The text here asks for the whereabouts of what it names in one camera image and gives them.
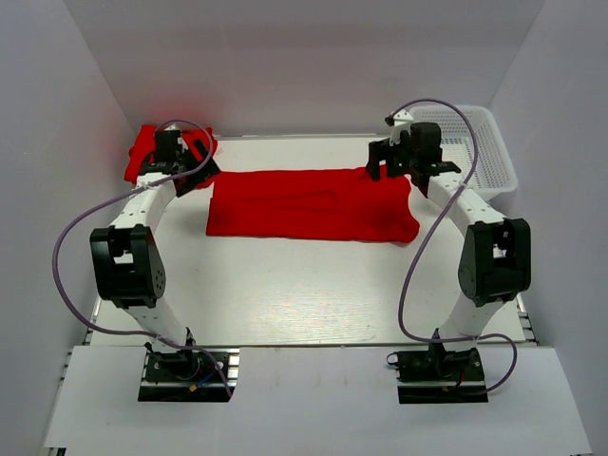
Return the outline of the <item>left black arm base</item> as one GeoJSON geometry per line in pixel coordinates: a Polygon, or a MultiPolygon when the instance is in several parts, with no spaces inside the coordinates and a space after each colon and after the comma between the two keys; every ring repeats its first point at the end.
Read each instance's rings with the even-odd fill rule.
{"type": "Polygon", "coordinates": [[[140,403],[228,403],[238,381],[239,351],[154,351],[146,343],[140,403]]]}

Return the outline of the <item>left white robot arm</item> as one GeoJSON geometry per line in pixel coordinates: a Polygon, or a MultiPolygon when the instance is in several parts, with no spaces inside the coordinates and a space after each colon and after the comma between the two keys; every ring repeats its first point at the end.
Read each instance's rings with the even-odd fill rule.
{"type": "Polygon", "coordinates": [[[129,314],[150,339],[151,349],[169,352],[168,368],[181,379],[200,370],[191,331],[175,316],[164,293],[167,275],[154,233],[169,203],[220,173],[213,159],[218,142],[209,127],[182,130],[176,124],[146,125],[130,151],[126,177],[135,195],[106,228],[89,237],[101,299],[129,314]]]}

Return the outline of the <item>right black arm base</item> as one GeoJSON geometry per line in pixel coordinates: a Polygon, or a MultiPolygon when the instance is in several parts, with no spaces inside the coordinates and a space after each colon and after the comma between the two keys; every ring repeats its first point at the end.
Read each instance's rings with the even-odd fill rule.
{"type": "Polygon", "coordinates": [[[461,352],[393,351],[387,364],[396,371],[400,405],[488,402],[485,373],[477,349],[461,352]]]}

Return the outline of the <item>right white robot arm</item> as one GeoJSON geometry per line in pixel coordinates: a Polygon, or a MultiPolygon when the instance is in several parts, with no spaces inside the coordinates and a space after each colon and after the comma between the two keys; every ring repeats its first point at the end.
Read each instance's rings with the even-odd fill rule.
{"type": "Polygon", "coordinates": [[[430,370],[448,379],[464,365],[492,317],[531,283],[531,232],[522,218],[507,218],[466,183],[461,169],[444,161],[436,123],[392,120],[389,137],[369,145],[366,171],[373,181],[409,176],[464,238],[457,270],[460,296],[428,343],[430,370]]]}

